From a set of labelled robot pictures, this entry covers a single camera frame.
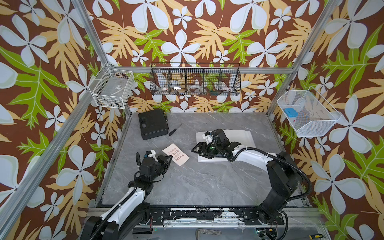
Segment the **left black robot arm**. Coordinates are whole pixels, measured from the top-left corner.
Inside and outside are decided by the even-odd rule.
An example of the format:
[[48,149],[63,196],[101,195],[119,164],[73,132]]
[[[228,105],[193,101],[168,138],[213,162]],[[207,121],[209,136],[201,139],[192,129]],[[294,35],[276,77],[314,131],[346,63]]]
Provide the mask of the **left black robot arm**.
[[122,240],[139,224],[148,224],[151,205],[145,202],[160,176],[168,171],[173,156],[146,152],[141,159],[136,153],[139,170],[128,183],[128,192],[113,207],[99,217],[91,216],[80,235],[81,240]]

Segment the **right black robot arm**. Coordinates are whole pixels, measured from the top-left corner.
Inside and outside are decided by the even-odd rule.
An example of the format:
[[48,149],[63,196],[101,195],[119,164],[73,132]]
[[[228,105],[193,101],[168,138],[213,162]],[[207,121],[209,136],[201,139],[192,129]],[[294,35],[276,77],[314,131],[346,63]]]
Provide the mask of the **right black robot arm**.
[[224,158],[231,163],[240,161],[268,173],[271,190],[254,212],[240,214],[240,221],[246,224],[255,221],[269,225],[280,216],[290,201],[305,198],[313,191],[309,177],[284,151],[268,153],[241,142],[232,142],[222,129],[205,132],[203,139],[192,148],[192,152],[200,157],[209,160]]

